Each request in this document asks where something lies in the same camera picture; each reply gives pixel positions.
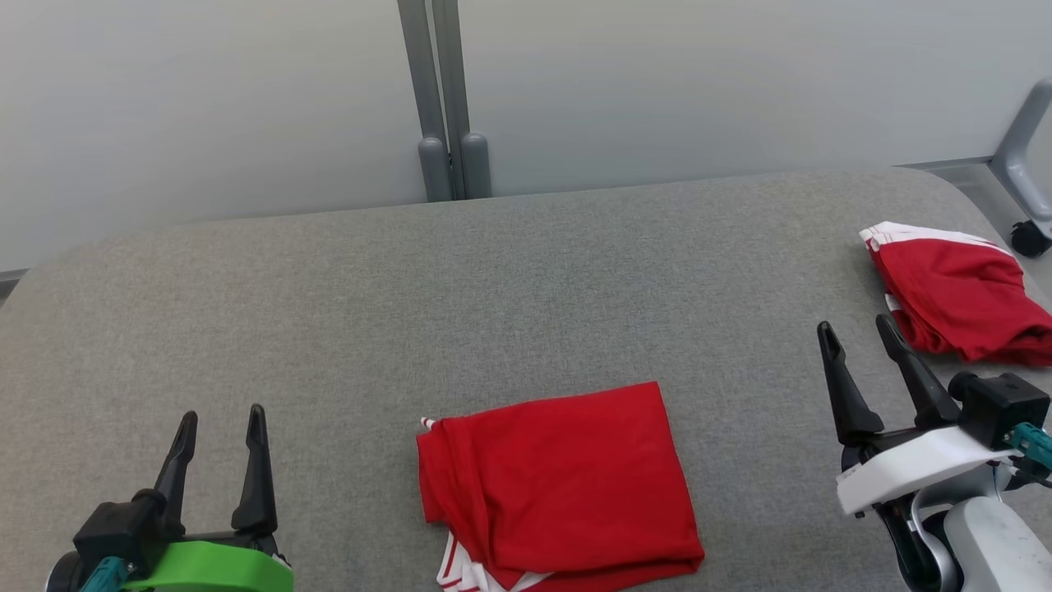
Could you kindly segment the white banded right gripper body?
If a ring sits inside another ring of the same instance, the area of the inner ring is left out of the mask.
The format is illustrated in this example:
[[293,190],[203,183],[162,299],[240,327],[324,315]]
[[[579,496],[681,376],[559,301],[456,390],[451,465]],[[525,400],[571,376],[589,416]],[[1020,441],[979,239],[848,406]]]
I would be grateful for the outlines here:
[[916,499],[925,488],[946,487],[977,469],[980,479],[995,483],[989,462],[1021,454],[1015,447],[992,450],[959,427],[894,433],[849,432],[845,450],[854,460],[837,476],[842,513],[871,511],[894,520],[914,520]]

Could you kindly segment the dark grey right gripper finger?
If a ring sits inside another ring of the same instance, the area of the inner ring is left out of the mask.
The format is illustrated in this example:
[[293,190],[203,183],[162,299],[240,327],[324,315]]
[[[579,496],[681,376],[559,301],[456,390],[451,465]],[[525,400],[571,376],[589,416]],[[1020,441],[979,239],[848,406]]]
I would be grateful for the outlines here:
[[826,320],[816,326],[820,359],[825,372],[837,440],[845,447],[858,447],[884,430],[883,420],[861,396],[846,364],[845,349]]
[[957,401],[950,396],[931,367],[902,336],[894,320],[888,314],[879,314],[875,318],[875,325],[884,352],[897,364],[916,409],[914,426],[920,430],[954,426],[960,415]]

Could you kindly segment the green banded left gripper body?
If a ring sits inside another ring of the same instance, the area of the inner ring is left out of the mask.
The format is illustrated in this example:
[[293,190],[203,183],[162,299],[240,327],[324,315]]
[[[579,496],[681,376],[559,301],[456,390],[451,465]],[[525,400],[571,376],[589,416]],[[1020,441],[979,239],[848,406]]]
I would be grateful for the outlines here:
[[274,532],[161,534],[123,552],[125,591],[294,591],[294,569]]

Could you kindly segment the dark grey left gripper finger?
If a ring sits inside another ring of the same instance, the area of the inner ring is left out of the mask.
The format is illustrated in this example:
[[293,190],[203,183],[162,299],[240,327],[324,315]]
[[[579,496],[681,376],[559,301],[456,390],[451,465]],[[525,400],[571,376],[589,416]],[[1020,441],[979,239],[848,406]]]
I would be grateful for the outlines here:
[[263,405],[252,404],[247,426],[247,472],[242,484],[239,506],[232,510],[234,531],[252,535],[272,535],[278,529],[275,499],[274,465],[270,438]]
[[161,532],[168,539],[180,539],[187,529],[182,524],[182,506],[187,483],[187,469],[196,452],[198,436],[198,414],[187,411],[182,416],[171,445],[163,461],[159,476],[155,479],[155,491],[165,499],[161,512]]

